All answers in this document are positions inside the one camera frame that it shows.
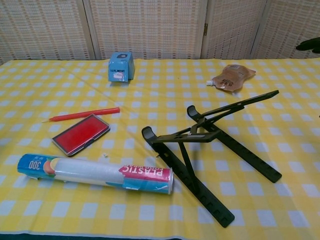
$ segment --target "white cap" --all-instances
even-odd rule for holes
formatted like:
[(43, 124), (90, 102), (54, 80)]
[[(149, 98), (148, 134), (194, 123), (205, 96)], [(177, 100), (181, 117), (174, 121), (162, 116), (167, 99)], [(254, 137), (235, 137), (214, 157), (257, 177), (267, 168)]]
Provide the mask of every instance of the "white cap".
[(214, 86), (215, 82), (213, 80), (208, 80), (208, 81), (206, 81), (206, 85), (207, 86)]

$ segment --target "red pen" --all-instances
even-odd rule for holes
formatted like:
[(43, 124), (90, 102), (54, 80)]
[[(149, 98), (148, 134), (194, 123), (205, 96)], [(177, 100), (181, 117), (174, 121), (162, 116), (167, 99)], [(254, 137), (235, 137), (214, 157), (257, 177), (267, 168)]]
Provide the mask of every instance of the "red pen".
[(93, 111), (84, 111), (84, 112), (72, 113), (72, 114), (61, 115), (61, 116), (54, 116), (49, 118), (49, 121), (58, 122), (58, 121), (69, 120), (69, 119), (85, 118), (90, 116), (91, 114), (104, 115), (104, 114), (115, 114), (115, 113), (120, 113), (119, 107), (99, 109), (99, 110), (93, 110)]

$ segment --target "table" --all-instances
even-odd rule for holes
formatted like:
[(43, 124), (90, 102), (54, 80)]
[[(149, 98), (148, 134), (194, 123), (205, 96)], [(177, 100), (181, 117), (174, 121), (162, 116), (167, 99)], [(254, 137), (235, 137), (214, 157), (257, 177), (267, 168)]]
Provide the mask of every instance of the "table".
[[(135, 59), (134, 80), (110, 83), (108, 60), (14, 60), (0, 67), (0, 232), (165, 239), (320, 238), (320, 58), (254, 60)], [(206, 86), (227, 64), (256, 70), (234, 94)], [(111, 131), (75, 158), (166, 167), (141, 135), (194, 124), (205, 112), (279, 90), (217, 125), (271, 164), (269, 182), (219, 141), (186, 144), (195, 173), (235, 215), (221, 227), (174, 180), (172, 195), (30, 179), (17, 172), (25, 153), (62, 156), (51, 138), (79, 119), (49, 117), (119, 106), (104, 115)], [(168, 146), (180, 156), (177, 144)]]

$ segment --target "blue box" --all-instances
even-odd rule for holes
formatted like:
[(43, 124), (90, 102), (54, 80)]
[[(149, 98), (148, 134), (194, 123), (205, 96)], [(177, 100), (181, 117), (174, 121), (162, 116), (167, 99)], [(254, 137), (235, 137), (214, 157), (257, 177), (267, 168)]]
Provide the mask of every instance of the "blue box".
[(109, 60), (110, 82), (128, 82), (135, 75), (134, 57), (131, 52), (114, 52)]

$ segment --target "plastic wrap roll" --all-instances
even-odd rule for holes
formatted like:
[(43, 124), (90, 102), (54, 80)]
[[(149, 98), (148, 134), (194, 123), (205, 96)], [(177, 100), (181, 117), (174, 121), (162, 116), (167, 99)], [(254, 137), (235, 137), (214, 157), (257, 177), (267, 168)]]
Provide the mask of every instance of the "plastic wrap roll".
[(171, 168), (105, 164), (40, 154), (23, 155), (17, 170), (31, 178), (51, 178), (166, 194), (171, 193), (173, 184)]

